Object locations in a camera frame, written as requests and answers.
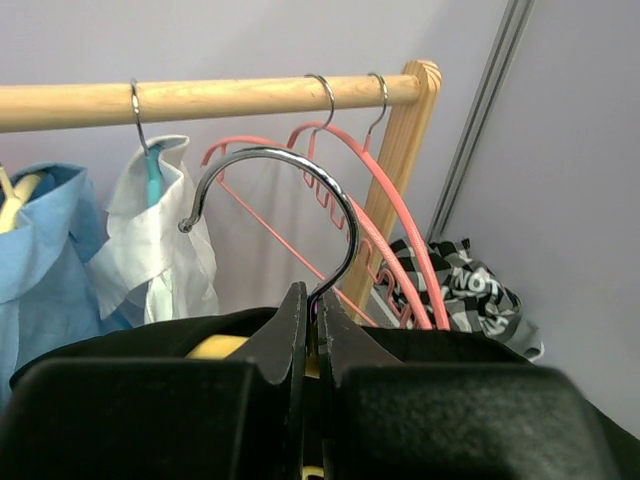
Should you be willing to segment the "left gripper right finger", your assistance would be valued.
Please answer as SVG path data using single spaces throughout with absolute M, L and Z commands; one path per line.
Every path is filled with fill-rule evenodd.
M 328 479 L 617 479 L 581 392 L 513 363 L 401 362 L 317 304 Z

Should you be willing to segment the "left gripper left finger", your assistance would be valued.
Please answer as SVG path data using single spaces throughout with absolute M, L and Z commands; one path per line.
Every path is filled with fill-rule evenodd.
M 297 479 L 307 292 L 184 358 L 54 359 L 1 417 L 5 479 Z

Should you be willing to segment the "black white plaid shirt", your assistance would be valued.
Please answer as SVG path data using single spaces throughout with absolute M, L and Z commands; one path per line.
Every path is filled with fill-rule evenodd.
M 497 337 L 505 333 L 518 316 L 523 318 L 519 297 L 484 262 L 472 258 L 469 238 L 431 242 L 426 246 L 452 330 L 483 333 L 498 341 Z M 418 272 L 418 260 L 408 238 L 396 239 L 389 248 L 416 288 L 427 315 L 433 319 L 426 285 Z

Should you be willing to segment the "pink hanger of grey shirt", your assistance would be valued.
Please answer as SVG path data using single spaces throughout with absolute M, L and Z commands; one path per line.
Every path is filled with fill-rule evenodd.
M 292 146 L 299 134 L 307 129 L 313 128 L 315 132 L 319 132 L 321 130 L 326 130 L 334 136 L 338 137 L 342 140 L 349 149 L 358 156 L 358 158 L 364 163 L 364 165 L 369 169 L 372 173 L 373 178 L 378 182 L 381 186 L 384 193 L 387 195 L 388 199 L 391 202 L 391 205 L 399 217 L 400 222 L 405 227 L 405 230 L 408 234 L 409 243 L 413 248 L 413 252 L 415 257 L 419 263 L 418 271 L 422 274 L 427 292 L 429 294 L 429 298 L 431 301 L 433 315 L 434 318 L 430 319 L 426 313 L 424 308 L 424 304 L 422 303 L 419 294 L 414 287 L 413 283 L 409 280 L 406 271 L 400 265 L 397 257 L 394 253 L 391 252 L 386 241 L 382 238 L 380 232 L 377 227 L 373 224 L 369 216 L 364 213 L 361 208 L 356 209 L 356 213 L 358 215 L 358 219 L 361 220 L 363 226 L 369 237 L 374 241 L 379 251 L 383 254 L 384 259 L 386 260 L 386 264 L 391 268 L 392 272 L 395 274 L 395 279 L 397 282 L 403 287 L 404 293 L 408 300 L 408 305 L 411 307 L 413 315 L 414 315 L 414 324 L 419 326 L 425 330 L 432 328 L 439 328 L 441 330 L 449 330 L 450 322 L 447 314 L 447 310 L 444 304 L 444 300 L 442 299 L 440 284 L 438 282 L 434 267 L 431 263 L 426 244 L 422 237 L 420 236 L 420 232 L 417 228 L 417 225 L 410 214 L 408 207 L 404 203 L 401 195 L 397 191 L 396 187 L 389 179 L 386 173 L 384 173 L 382 167 L 373 159 L 370 152 L 370 143 L 372 137 L 372 131 L 374 129 L 373 126 L 370 126 L 367 130 L 367 134 L 365 137 L 365 143 L 359 144 L 353 137 L 351 137 L 346 132 L 335 129 L 331 126 L 331 121 L 333 119 L 335 110 L 335 95 L 334 92 L 328 82 L 328 80 L 318 74 L 307 74 L 307 77 L 313 77 L 320 81 L 322 84 L 327 96 L 329 97 L 330 111 L 327 120 L 323 124 L 309 122 L 292 132 L 289 137 L 288 145 Z

